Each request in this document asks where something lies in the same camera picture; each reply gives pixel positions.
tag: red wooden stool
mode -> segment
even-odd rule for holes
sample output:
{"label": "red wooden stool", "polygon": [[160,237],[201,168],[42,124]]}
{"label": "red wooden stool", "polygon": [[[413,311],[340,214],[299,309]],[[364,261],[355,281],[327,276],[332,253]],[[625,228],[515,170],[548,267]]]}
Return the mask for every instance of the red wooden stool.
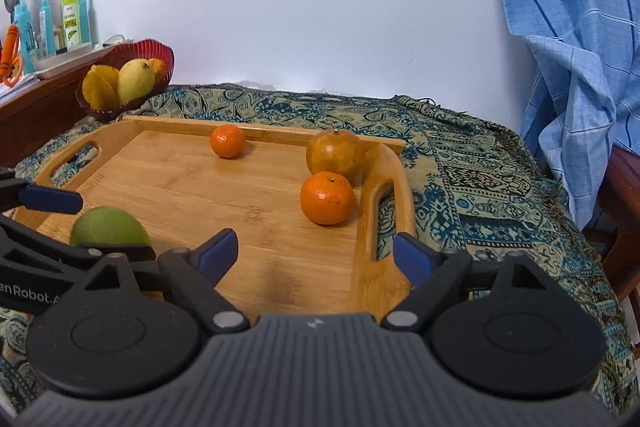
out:
{"label": "red wooden stool", "polygon": [[605,274],[618,301],[629,297],[640,328],[640,303],[634,291],[640,283],[640,157],[613,147],[598,203],[618,224],[616,241],[602,262]]}

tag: robotic arm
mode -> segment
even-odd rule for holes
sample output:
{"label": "robotic arm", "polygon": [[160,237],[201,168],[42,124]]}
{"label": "robotic arm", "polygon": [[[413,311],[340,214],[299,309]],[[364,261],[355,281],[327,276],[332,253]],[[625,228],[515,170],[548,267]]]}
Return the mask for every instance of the robotic arm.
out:
{"label": "robotic arm", "polygon": [[[0,170],[0,210],[76,213],[81,197]],[[231,229],[196,250],[69,247],[0,216],[0,305],[35,315],[44,394],[7,426],[632,427],[589,395],[596,321],[527,256],[501,263],[394,240],[414,290],[369,314],[264,314],[215,290]],[[490,289],[468,300],[470,291]],[[159,291],[164,301],[143,292]]]}

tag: orange scissors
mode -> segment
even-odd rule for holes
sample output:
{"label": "orange scissors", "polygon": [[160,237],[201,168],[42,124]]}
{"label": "orange scissors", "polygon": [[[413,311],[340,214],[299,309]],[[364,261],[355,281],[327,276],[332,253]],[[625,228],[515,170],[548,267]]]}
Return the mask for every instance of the orange scissors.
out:
{"label": "orange scissors", "polygon": [[0,56],[0,81],[7,87],[14,87],[22,76],[24,62],[18,55],[19,35],[18,26],[15,24],[9,26]]}

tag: gray ribbed panel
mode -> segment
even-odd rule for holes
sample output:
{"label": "gray ribbed panel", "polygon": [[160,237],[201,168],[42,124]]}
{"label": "gray ribbed panel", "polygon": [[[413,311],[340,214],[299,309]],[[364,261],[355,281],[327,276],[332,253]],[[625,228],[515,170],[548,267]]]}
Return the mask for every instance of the gray ribbed panel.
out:
{"label": "gray ribbed panel", "polygon": [[265,315],[250,331],[213,338],[188,372],[153,394],[91,403],[47,393],[17,424],[609,427],[611,422],[587,393],[520,405],[485,396],[446,373],[417,335],[390,333],[369,315],[356,314]]}

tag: tray rim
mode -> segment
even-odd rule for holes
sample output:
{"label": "tray rim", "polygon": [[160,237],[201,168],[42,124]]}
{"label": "tray rim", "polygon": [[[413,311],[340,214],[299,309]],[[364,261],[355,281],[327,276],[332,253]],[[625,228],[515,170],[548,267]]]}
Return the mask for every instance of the tray rim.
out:
{"label": "tray rim", "polygon": [[[55,154],[38,172],[33,182],[53,186],[51,175],[87,145],[98,153],[62,188],[76,190],[126,144],[145,131],[191,136],[209,136],[212,131],[228,122],[188,120],[153,116],[125,115],[120,121],[107,124],[79,137]],[[253,123],[235,123],[247,140],[306,146],[320,130],[283,127]],[[351,270],[350,312],[369,312],[380,320],[393,309],[410,290],[409,281],[396,267],[393,255],[377,260],[378,207],[380,200],[390,191],[395,196],[396,232],[408,232],[415,237],[415,209],[413,193],[398,154],[404,149],[404,140],[358,135],[367,157],[356,225],[356,240]],[[50,212],[18,207],[14,219],[33,230],[49,217]]]}

